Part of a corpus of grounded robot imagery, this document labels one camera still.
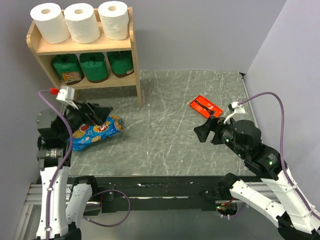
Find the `gray wall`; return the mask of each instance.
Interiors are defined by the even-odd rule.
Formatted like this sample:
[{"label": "gray wall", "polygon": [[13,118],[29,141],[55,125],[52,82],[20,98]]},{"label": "gray wall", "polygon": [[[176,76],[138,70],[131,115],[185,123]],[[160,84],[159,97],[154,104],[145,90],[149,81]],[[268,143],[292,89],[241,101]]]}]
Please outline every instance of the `gray wall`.
[{"label": "gray wall", "polygon": [[[47,0],[29,0],[34,6]],[[94,8],[106,0],[85,0]],[[246,73],[286,0],[123,0],[140,68]],[[52,0],[61,8],[79,0]]]},{"label": "gray wall", "polygon": [[[309,200],[320,208],[320,1],[287,1],[245,83],[252,96],[273,91],[285,111],[284,157]],[[280,108],[272,96],[252,101],[265,143],[279,149]]]},{"label": "gray wall", "polygon": [[2,1],[0,7],[2,240],[12,239],[30,182],[39,175],[35,119],[45,105],[37,91],[52,86],[27,47],[30,8],[20,0]]}]

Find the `white paper roll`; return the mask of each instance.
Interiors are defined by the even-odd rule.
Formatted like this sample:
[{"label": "white paper roll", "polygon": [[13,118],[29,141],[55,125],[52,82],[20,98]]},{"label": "white paper roll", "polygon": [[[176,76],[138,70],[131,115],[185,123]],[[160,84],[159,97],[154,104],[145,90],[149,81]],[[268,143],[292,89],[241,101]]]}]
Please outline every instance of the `white paper roll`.
[{"label": "white paper roll", "polygon": [[70,37],[59,5],[55,3],[40,4],[32,8],[30,16],[48,43],[58,44]]},{"label": "white paper roll", "polygon": [[95,10],[87,3],[76,3],[64,10],[64,19],[72,40],[88,44],[100,37]]},{"label": "white paper roll", "polygon": [[128,6],[121,1],[106,1],[98,8],[104,35],[113,40],[123,40],[129,35]]}]

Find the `red box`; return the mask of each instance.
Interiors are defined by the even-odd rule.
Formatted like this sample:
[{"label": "red box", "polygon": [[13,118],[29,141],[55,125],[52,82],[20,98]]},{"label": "red box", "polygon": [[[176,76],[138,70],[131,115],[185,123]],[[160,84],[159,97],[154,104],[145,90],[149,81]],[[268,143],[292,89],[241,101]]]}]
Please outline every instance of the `red box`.
[{"label": "red box", "polygon": [[197,96],[196,99],[190,103],[190,107],[207,119],[210,116],[214,116],[217,118],[223,113],[223,111],[217,105],[213,104],[201,95]]}]

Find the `snack bag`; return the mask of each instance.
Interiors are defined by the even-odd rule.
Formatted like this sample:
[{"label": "snack bag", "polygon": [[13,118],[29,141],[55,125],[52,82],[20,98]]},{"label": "snack bag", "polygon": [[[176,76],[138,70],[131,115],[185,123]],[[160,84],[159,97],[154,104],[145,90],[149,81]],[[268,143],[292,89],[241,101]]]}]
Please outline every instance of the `snack bag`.
[{"label": "snack bag", "polygon": [[99,140],[111,137],[125,128],[122,118],[116,115],[108,116],[103,125],[88,126],[83,124],[73,133],[73,151],[80,151]]}]

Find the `marble floor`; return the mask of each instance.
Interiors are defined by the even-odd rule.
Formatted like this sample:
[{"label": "marble floor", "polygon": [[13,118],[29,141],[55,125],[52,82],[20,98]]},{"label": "marble floor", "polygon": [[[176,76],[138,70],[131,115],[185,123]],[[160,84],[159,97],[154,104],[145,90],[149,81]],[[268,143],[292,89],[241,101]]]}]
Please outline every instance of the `marble floor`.
[{"label": "marble floor", "polygon": [[[143,107],[136,87],[81,90],[79,100],[112,106],[126,129],[72,153],[70,174],[95,176],[252,176],[243,161],[209,136],[200,143],[194,127],[206,119],[189,107],[203,95],[228,115],[228,104],[247,98],[238,72],[171,70],[141,72]],[[246,115],[253,120],[249,105]]]}]

